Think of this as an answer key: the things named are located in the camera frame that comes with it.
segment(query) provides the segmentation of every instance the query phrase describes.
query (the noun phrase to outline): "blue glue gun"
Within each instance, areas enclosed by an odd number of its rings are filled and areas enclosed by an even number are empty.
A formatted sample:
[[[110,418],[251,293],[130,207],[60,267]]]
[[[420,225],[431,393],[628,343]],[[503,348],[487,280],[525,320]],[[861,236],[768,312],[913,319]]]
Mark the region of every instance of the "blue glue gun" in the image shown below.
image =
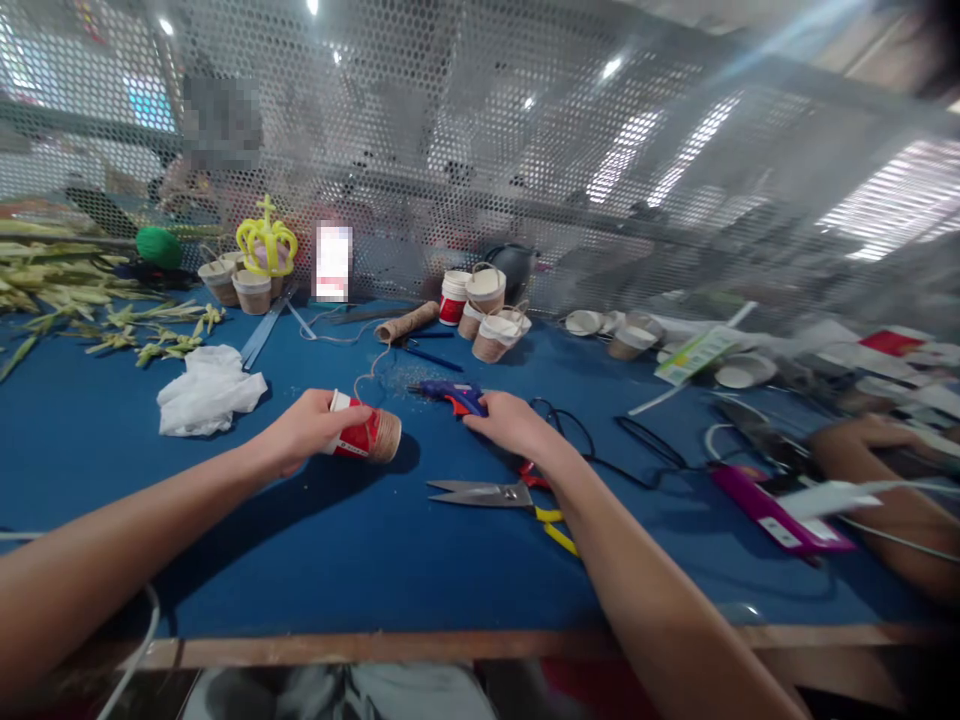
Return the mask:
[[[408,385],[407,389],[431,400],[449,400],[453,403],[453,414],[457,417],[464,415],[487,417],[487,409],[480,404],[483,389],[477,385],[448,380],[424,380],[416,385]]]

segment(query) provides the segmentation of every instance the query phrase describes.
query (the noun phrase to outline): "blue tablecloth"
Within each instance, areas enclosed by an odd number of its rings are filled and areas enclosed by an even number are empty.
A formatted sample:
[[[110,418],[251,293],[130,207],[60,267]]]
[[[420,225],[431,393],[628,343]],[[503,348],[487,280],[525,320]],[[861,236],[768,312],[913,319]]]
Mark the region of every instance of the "blue tablecloth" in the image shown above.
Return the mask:
[[[231,313],[212,343],[241,347],[259,318]],[[183,370],[175,361],[134,367],[132,353],[87,357],[78,341],[41,343],[0,385],[3,481],[0,525],[47,530],[234,447],[276,419],[308,387],[340,388],[382,349],[368,332],[353,346],[305,342],[284,314],[254,368],[270,385],[260,406],[209,439],[161,437],[157,392]],[[350,337],[358,325],[318,331]],[[662,393],[650,362],[609,358],[591,339],[543,321],[498,365],[455,337],[424,349],[466,368],[486,389],[542,396],[574,412],[598,454],[635,473],[656,456],[612,417]],[[318,458],[251,499],[157,579],[161,634],[185,638],[287,633],[412,632],[601,627],[582,564],[523,512],[428,502],[428,480],[513,482],[503,458],[451,415],[446,403],[406,393],[449,377],[394,351],[364,381],[362,398],[403,421],[393,464]],[[710,396],[688,388],[640,416],[693,464],[716,416]],[[826,420],[773,390],[744,395],[795,432]],[[719,437],[723,449],[737,440]],[[779,551],[706,475],[668,476],[651,492],[601,471],[626,507],[717,603],[748,602],[776,624],[922,621],[931,609],[868,552],[814,569]],[[649,592],[657,592],[650,587]],[[121,630],[142,632],[142,626]]]

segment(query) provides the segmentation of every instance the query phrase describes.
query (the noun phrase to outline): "white plastic bag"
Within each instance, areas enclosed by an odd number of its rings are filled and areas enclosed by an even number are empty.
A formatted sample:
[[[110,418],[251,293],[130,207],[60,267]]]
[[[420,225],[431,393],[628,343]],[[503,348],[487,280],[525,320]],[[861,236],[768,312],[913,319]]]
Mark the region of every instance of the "white plastic bag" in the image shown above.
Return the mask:
[[[267,390],[263,373],[243,372],[240,353],[229,345],[199,347],[185,362],[187,371],[157,395],[161,435],[228,430],[233,413],[253,410]]]

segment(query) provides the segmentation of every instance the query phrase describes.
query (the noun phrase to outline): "forearm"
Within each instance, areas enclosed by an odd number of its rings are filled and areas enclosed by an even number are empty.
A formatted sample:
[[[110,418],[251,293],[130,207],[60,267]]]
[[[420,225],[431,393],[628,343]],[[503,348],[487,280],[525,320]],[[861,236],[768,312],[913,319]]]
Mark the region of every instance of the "forearm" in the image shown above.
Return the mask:
[[[829,431],[811,446],[831,480],[867,483],[900,479],[863,443],[838,441]],[[883,505],[850,513],[850,519],[907,542],[960,557],[960,521],[923,493],[898,488],[879,496]],[[960,566],[901,543],[865,533],[864,542],[895,573],[938,603],[960,603]]]
[[[159,570],[277,476],[248,444],[0,557],[0,698],[76,649]]]
[[[572,448],[537,464],[614,633],[664,718],[805,717]]]

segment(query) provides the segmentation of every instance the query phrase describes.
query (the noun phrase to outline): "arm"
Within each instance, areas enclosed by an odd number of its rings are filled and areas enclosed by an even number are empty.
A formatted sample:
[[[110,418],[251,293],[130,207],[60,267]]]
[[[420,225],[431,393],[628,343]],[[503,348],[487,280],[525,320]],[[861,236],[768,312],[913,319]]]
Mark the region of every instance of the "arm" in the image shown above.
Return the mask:
[[[814,459],[831,480],[867,483],[899,480],[871,448],[925,446],[905,428],[867,416],[821,430],[810,440]],[[917,490],[897,488],[879,496],[883,505],[850,513],[850,519],[954,557],[960,556],[960,521]],[[931,599],[956,607],[960,566],[892,540],[864,533],[864,542],[891,570]]]
[[[245,499],[369,417],[366,407],[328,412],[331,396],[308,390],[249,443],[0,557],[0,700],[55,667]]]
[[[519,398],[464,422],[550,480],[624,654],[668,720],[803,718],[733,628],[580,454]]]

